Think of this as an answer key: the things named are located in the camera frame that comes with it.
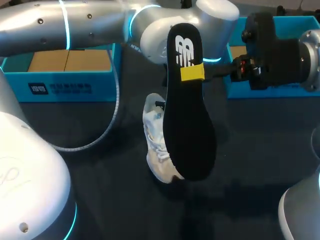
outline black insole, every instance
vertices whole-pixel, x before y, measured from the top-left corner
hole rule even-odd
[[[181,72],[184,70],[192,70],[187,74],[190,78],[197,71],[204,75],[201,36],[189,23],[174,25],[167,38],[168,81],[163,134],[177,171],[186,180],[199,181],[214,167],[216,134],[203,99],[203,80],[198,77],[185,80],[186,75]]]

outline new balance logo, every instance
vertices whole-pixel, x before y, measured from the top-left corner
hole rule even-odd
[[[181,67],[194,66],[191,60],[194,59],[194,44],[189,38],[178,35],[175,37],[175,50],[179,53],[176,56],[176,64]]]

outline dark table surface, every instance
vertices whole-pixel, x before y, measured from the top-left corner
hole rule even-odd
[[[94,151],[63,154],[80,239],[283,240],[281,195],[319,165],[311,133],[320,122],[320,98],[227,100],[220,79],[206,83],[204,99],[219,143],[215,168],[202,182],[162,185],[146,162],[142,111],[149,93],[165,96],[165,70],[127,47],[122,66],[112,133]],[[94,140],[114,110],[112,103],[21,105],[35,130],[62,147]]]

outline sneaker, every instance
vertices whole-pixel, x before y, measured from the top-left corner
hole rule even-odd
[[[163,133],[165,112],[156,106],[156,101],[165,102],[159,94],[149,94],[143,108],[143,129],[148,145],[146,161],[154,176],[160,182],[169,184],[175,176],[181,180],[184,178],[176,170],[167,151]]]

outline cardboard box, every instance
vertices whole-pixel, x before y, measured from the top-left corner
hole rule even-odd
[[[21,103],[114,102],[121,45],[27,53],[5,58],[2,70]]]
[[[280,39],[300,38],[308,30],[320,29],[320,24],[313,16],[276,16],[273,18],[276,34]],[[241,35],[245,29],[246,17],[240,17],[231,35],[223,61],[230,63],[235,57],[246,53]],[[320,92],[307,92],[298,83],[266,90],[251,90],[248,81],[231,82],[229,76],[224,78],[228,99],[242,98],[286,98],[286,97],[320,97]]]

